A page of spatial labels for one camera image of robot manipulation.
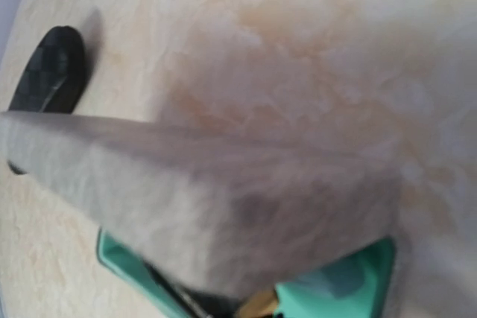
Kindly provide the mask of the grey glasses case green lining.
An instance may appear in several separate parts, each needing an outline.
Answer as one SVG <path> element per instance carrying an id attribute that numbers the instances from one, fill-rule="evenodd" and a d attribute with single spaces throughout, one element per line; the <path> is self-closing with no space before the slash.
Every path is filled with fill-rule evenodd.
<path id="1" fill-rule="evenodd" d="M 399 173 L 357 156 L 15 111 L 1 153 L 160 272 L 234 299 L 398 233 Z"/>

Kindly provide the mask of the black round sunglasses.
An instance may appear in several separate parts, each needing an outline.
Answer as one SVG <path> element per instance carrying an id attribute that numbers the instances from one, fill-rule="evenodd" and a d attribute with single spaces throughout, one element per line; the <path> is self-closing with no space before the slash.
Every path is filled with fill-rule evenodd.
<path id="1" fill-rule="evenodd" d="M 243 314 L 240 309 L 244 300 L 230 299 L 211 293 L 203 293 L 168 280 L 156 268 L 143 261 L 148 274 L 161 288 L 164 288 L 192 317 L 273 317 L 273 313 Z"/>

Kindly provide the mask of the black oval glasses case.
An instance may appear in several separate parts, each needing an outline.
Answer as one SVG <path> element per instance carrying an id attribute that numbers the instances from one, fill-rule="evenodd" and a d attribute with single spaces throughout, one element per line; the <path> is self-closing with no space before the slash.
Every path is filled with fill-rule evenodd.
<path id="1" fill-rule="evenodd" d="M 31 55 L 8 109 L 73 113 L 87 84 L 83 37 L 69 26 L 56 26 Z"/>

